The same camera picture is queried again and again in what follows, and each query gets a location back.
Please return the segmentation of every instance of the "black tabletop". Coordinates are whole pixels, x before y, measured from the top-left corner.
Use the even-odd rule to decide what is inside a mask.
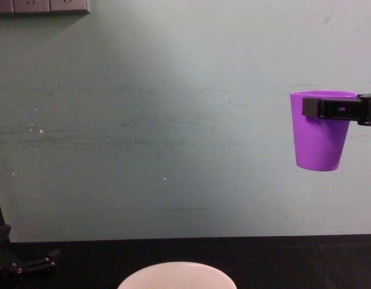
[[[171,261],[213,266],[238,289],[371,288],[371,235],[19,243],[10,249],[29,260],[55,248],[61,259],[54,277],[25,289],[116,289],[135,271]]]

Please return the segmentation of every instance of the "wall outlet panel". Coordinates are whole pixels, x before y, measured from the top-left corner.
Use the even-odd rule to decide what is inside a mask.
[[[90,13],[89,0],[50,0],[53,13]]]
[[[48,13],[49,0],[14,0],[14,13]]]
[[[13,0],[0,0],[0,14],[13,14]]]

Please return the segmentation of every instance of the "wall stain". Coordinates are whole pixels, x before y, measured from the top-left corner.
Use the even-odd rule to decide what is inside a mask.
[[[74,126],[39,126],[34,120],[31,125],[17,123],[0,126],[0,147],[7,152],[36,151],[37,149],[74,149],[92,152],[130,152],[139,148],[152,149],[157,157],[167,149],[178,149],[186,142],[187,132],[217,130],[224,111],[148,115],[132,118],[118,118],[112,123],[101,122],[94,126],[86,125],[86,119],[77,121]],[[214,139],[203,142],[209,148],[225,148],[230,140]]]
[[[362,27],[359,27],[359,28],[353,30],[353,31],[352,31],[352,34],[357,33],[357,32],[360,32],[360,31],[362,31],[363,29],[364,29],[363,26],[362,26]]]
[[[171,209],[166,209],[165,211],[167,212],[178,212],[178,211],[203,211],[207,210],[207,208],[171,208]]]
[[[11,167],[6,160],[0,160],[0,162],[4,163],[4,168],[0,170],[0,176],[11,174],[12,176],[16,175],[16,171],[13,167]]]
[[[299,84],[288,84],[286,87],[320,87],[317,84],[310,84],[310,83],[299,83]]]
[[[363,135],[353,135],[353,136],[350,136],[348,138],[363,138],[363,137],[368,137],[369,135],[367,134],[363,134]]]
[[[332,19],[333,15],[334,15],[334,12],[335,12],[335,1],[332,2],[332,5],[331,5],[331,8],[330,8],[330,11],[329,11],[328,15],[326,15],[323,18],[323,23],[325,25],[330,22],[330,20]]]

